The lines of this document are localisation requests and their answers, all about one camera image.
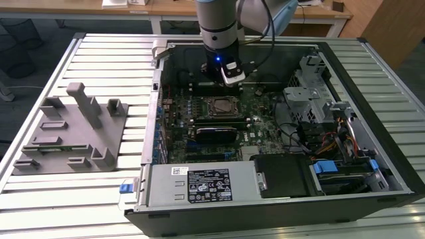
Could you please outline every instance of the blue latch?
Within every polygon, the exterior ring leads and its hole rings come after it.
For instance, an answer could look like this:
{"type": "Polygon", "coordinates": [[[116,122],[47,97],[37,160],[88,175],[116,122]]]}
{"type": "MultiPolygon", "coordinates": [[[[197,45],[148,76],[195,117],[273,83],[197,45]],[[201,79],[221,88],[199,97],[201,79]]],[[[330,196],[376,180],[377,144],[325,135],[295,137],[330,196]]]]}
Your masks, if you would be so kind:
{"type": "Polygon", "coordinates": [[[374,159],[370,159],[369,163],[370,163],[373,171],[377,171],[380,169],[377,161],[374,159]]]}
{"type": "Polygon", "coordinates": [[[337,165],[332,160],[318,161],[313,164],[314,172],[318,173],[334,173],[338,172],[337,165]]]}
{"type": "Polygon", "coordinates": [[[120,194],[133,193],[133,184],[121,184],[120,194]]]}

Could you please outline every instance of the aluminum extrusion table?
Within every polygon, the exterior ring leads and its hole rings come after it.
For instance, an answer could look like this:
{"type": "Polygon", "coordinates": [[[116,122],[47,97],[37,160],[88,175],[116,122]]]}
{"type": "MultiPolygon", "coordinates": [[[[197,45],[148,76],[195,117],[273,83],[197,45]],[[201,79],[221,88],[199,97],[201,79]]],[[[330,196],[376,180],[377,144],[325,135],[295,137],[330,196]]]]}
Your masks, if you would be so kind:
{"type": "MultiPolygon", "coordinates": [[[[135,196],[120,196],[119,185],[140,174],[144,127],[152,79],[155,40],[196,39],[187,35],[87,34],[72,40],[57,68],[0,163],[0,238],[140,239],[143,232],[127,221],[124,209],[135,196]],[[67,96],[69,82],[83,82],[99,103],[119,98],[129,104],[117,171],[108,173],[11,176],[20,148],[41,117],[44,97],[67,96]]],[[[325,40],[364,93],[396,143],[425,180],[425,108],[366,43],[340,38],[279,38],[277,41],[325,40]]],[[[344,99],[341,88],[337,93],[344,99]]],[[[425,238],[425,200],[390,208],[350,223],[231,232],[184,238],[425,238]]]]}

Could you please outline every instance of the yellow wire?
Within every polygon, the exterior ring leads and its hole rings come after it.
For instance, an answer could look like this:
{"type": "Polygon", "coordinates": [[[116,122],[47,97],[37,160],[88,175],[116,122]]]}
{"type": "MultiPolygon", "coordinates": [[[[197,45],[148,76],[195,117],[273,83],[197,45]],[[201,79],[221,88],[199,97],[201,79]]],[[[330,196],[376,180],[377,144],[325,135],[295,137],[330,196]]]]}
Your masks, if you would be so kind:
{"type": "Polygon", "coordinates": [[[321,154],[322,152],[326,152],[330,148],[333,148],[333,146],[334,146],[336,144],[337,144],[337,143],[333,142],[330,145],[328,145],[328,146],[317,153],[317,155],[321,154]]]}

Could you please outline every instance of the gray carpet floor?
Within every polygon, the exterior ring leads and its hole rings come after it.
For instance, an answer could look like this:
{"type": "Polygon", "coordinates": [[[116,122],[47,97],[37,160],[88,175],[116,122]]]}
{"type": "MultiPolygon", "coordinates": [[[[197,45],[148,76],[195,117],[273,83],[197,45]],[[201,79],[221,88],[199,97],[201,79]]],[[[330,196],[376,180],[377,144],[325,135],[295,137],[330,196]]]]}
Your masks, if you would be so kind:
{"type": "MultiPolygon", "coordinates": [[[[0,71],[1,82],[8,87],[43,87],[45,85],[76,32],[152,34],[148,21],[67,20],[65,28],[59,28],[55,20],[35,19],[33,23],[44,41],[44,45],[40,48],[28,51],[35,61],[37,71],[23,79],[12,79],[0,71]]],[[[4,33],[5,31],[0,27],[0,34],[4,33]]],[[[195,22],[185,22],[184,24],[179,24],[179,28],[175,28],[169,23],[163,22],[163,34],[199,34],[197,24],[195,22]]],[[[424,65],[425,44],[421,43],[405,60],[397,74],[420,100],[425,103],[424,65]]],[[[41,89],[37,88],[13,88],[11,90],[16,96],[15,101],[5,103],[0,100],[1,140],[13,140],[41,91],[41,89]]],[[[7,147],[7,144],[0,143],[0,157],[5,153],[7,147]]]]}

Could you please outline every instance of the desk leg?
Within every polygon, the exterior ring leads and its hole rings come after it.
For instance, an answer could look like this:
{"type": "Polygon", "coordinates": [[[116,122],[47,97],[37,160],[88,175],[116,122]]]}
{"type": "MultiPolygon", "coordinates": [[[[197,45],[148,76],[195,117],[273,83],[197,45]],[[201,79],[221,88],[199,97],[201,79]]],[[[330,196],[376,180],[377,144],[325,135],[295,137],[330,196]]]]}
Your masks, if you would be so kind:
{"type": "Polygon", "coordinates": [[[337,19],[329,29],[326,37],[338,37],[345,26],[346,19],[337,19]]]}
{"type": "Polygon", "coordinates": [[[156,35],[161,34],[161,16],[151,16],[149,17],[151,20],[151,25],[152,25],[152,32],[156,35]]]}
{"type": "Polygon", "coordinates": [[[15,99],[15,95],[12,92],[8,90],[8,88],[4,86],[4,84],[0,82],[0,98],[5,102],[11,102],[15,99]]]}

